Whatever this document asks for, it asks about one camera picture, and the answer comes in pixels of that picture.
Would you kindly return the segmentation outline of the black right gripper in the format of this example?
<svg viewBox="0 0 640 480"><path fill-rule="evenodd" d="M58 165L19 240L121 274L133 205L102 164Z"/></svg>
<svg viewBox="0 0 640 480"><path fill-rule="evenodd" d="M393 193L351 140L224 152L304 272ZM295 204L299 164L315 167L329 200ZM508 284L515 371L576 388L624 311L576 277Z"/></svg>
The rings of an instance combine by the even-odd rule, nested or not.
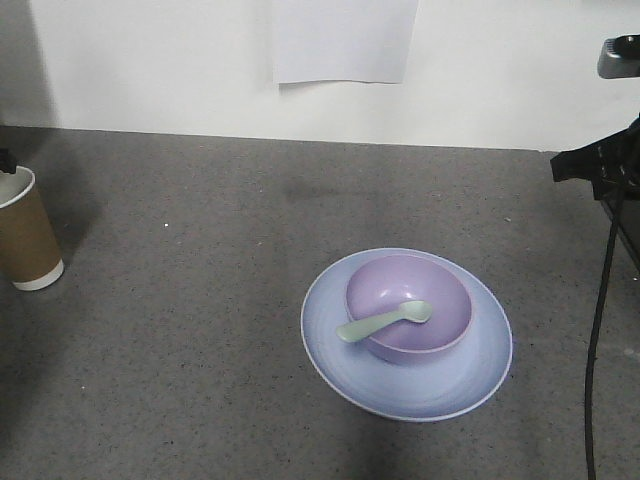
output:
<svg viewBox="0 0 640 480"><path fill-rule="evenodd" d="M595 200L639 197L639 124L636 118L626 130L575 150L563 151L551 160L555 182L589 180Z"/></svg>

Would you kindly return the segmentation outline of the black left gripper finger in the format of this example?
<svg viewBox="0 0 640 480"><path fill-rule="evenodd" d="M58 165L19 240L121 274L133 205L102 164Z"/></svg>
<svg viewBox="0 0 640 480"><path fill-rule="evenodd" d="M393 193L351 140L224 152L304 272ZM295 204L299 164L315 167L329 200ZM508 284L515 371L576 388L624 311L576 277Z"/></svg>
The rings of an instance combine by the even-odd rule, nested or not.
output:
<svg viewBox="0 0 640 480"><path fill-rule="evenodd" d="M16 159L6 148L0 149L0 171L6 174L16 173Z"/></svg>

